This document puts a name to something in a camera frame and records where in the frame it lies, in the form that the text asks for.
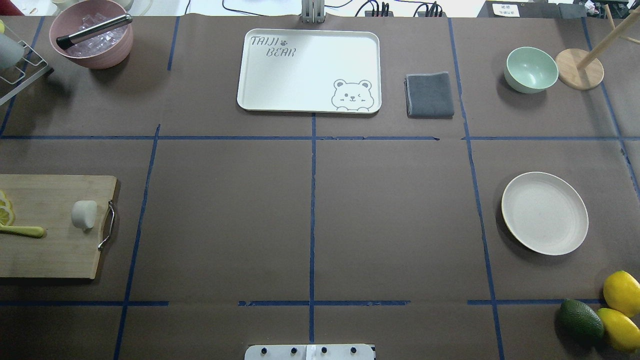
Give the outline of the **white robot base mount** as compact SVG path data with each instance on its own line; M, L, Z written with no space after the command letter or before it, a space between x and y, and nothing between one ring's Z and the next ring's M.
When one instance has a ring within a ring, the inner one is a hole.
M375 360L375 346L364 343L257 344L247 348L245 360Z

